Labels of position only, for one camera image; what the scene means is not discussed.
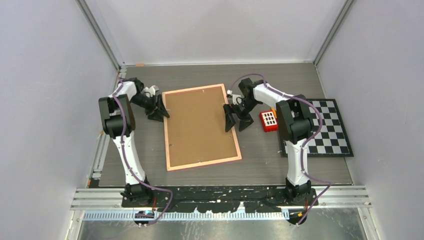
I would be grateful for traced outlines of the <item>pink picture frame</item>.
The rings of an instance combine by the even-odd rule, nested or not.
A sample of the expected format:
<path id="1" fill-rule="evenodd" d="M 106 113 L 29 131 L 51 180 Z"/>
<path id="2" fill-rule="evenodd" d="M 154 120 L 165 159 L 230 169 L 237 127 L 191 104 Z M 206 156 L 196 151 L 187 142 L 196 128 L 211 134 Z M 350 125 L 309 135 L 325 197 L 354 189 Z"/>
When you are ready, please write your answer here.
<path id="1" fill-rule="evenodd" d="M 162 98 L 170 115 L 164 118 L 167 171 L 242 159 L 235 129 L 225 131 L 224 84 L 166 91 Z"/>

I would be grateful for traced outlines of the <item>orange handled screwdriver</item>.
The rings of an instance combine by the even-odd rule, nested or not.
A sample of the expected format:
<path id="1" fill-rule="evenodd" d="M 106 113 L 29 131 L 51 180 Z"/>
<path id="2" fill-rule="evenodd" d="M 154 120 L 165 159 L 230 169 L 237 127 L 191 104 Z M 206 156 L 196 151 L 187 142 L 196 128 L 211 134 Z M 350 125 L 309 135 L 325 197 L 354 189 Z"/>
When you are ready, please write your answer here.
<path id="1" fill-rule="evenodd" d="M 278 117 L 277 117 L 277 112 L 276 112 L 276 110 L 275 110 L 274 108 L 271 108 L 271 112 L 272 112 L 272 114 L 273 114 L 273 118 L 274 118 L 275 120 L 277 120 L 277 119 L 278 119 Z"/>

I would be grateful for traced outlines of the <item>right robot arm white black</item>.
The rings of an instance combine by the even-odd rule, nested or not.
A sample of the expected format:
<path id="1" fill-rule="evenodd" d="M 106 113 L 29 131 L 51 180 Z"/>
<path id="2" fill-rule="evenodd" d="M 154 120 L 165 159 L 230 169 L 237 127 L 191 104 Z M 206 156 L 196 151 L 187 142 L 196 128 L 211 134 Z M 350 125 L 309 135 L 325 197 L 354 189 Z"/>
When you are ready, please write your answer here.
<path id="1" fill-rule="evenodd" d="M 254 123 L 250 112 L 260 104 L 276 111 L 278 137 L 286 147 L 288 171 L 282 197 L 291 205 L 299 205 L 312 191 L 311 178 L 307 174 L 307 147 L 313 136 L 314 121 L 310 106 L 303 95 L 284 93 L 265 80 L 245 78 L 238 84 L 241 94 L 226 92 L 232 103 L 223 106 L 225 131 L 235 125 L 242 132 Z"/>

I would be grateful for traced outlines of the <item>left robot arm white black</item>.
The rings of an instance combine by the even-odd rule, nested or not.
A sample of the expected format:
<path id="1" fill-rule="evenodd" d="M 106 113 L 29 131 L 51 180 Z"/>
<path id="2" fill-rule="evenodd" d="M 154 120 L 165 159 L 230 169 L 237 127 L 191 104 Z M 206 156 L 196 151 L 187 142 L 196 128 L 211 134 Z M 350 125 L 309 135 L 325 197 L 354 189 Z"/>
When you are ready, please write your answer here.
<path id="1" fill-rule="evenodd" d="M 103 132 L 114 142 L 125 174 L 124 199 L 148 207 L 154 199 L 146 172 L 135 146 L 136 120 L 132 105 L 145 110 L 149 120 L 163 122 L 169 118 L 160 89 L 147 87 L 138 78 L 120 78 L 112 94 L 98 100 Z"/>

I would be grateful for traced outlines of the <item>red white toy block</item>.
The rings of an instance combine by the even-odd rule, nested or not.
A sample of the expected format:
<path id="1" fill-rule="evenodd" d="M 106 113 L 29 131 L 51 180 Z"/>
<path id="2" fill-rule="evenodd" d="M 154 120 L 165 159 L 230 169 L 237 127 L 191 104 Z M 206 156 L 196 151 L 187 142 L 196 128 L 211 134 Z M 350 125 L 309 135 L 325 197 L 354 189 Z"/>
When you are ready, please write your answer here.
<path id="1" fill-rule="evenodd" d="M 265 133 L 275 132 L 279 126 L 277 123 L 276 116 L 272 110 L 262 111 L 259 113 L 259 119 Z"/>

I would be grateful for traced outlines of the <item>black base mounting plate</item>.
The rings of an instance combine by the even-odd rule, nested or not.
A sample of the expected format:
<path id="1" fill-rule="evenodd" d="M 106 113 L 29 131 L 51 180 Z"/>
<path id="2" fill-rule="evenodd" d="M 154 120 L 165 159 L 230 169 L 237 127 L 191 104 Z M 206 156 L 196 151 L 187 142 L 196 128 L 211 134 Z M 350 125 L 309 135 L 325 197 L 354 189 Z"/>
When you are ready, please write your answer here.
<path id="1" fill-rule="evenodd" d="M 318 205 L 317 192 L 289 197 L 284 186 L 277 185 L 215 185 L 165 186 L 152 190 L 148 196 L 136 198 L 122 192 L 124 208 L 150 208 L 166 213 L 234 213 L 244 207 L 247 213 L 276 213 L 282 207 L 306 210 Z"/>

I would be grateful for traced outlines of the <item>black white checkerboard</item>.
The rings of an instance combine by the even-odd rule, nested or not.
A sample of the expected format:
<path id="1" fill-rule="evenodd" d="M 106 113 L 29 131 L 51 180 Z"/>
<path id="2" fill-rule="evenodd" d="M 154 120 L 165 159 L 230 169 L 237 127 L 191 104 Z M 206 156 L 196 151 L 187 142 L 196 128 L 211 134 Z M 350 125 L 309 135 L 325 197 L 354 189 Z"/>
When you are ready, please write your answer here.
<path id="1" fill-rule="evenodd" d="M 353 157 L 347 131 L 335 99 L 309 98 L 308 101 L 319 111 L 322 128 L 308 142 L 308 157 Z"/>

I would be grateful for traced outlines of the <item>aluminium rail frame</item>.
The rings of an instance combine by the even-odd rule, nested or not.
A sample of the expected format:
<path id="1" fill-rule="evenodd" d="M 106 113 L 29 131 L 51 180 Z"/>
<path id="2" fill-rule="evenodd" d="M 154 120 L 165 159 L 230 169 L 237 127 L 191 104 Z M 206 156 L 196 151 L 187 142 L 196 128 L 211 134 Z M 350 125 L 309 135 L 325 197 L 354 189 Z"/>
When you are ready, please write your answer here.
<path id="1" fill-rule="evenodd" d="M 338 186 L 325 190 L 317 187 L 321 195 L 315 201 L 313 210 L 320 209 L 369 209 L 372 208 L 365 188 L 361 186 Z M 158 221 L 255 221 L 289 220 L 304 212 L 305 208 L 294 205 L 266 207 L 259 200 L 216 200 L 184 201 L 161 212 L 159 206 L 122 205 L 123 198 L 118 188 L 78 189 L 71 203 L 72 211 L 82 211 L 85 221 L 138 221 L 138 212 L 153 212 Z"/>

